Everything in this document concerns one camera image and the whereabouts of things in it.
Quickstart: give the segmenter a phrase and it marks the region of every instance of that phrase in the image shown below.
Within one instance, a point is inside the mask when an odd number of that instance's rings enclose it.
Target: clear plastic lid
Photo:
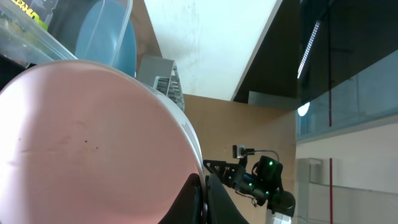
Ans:
[[[0,53],[35,64],[76,59],[12,1],[0,1]]]
[[[29,45],[33,51],[40,50],[43,46],[37,44],[39,41],[47,48],[41,49],[48,56],[46,60],[78,58],[113,66],[129,22],[132,0],[32,0],[30,6],[33,10],[40,9],[41,15],[44,14],[40,20],[48,25],[48,32],[12,0],[0,2],[0,11],[21,30],[25,30],[25,34],[19,36],[20,41],[12,43],[12,48]],[[1,29],[9,32],[6,26],[1,26]],[[9,34],[3,34],[2,31],[0,42],[4,42],[3,35]],[[35,36],[38,41],[32,41],[31,36]],[[30,57],[18,58],[24,59],[36,63]]]

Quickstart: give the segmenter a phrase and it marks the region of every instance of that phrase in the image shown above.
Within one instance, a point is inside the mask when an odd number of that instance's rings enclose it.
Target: black cable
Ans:
[[[256,199],[255,199],[254,197],[249,197],[249,196],[247,196],[247,195],[241,194],[241,193],[239,193],[237,190],[235,190],[235,193],[237,193],[238,195],[240,195],[240,196],[242,196],[242,197],[250,198],[250,199],[251,199],[251,204],[252,204],[254,207],[257,207],[257,202],[256,202]]]
[[[279,155],[274,150],[256,150],[254,152],[273,152],[276,155],[276,158],[278,159],[279,162]]]

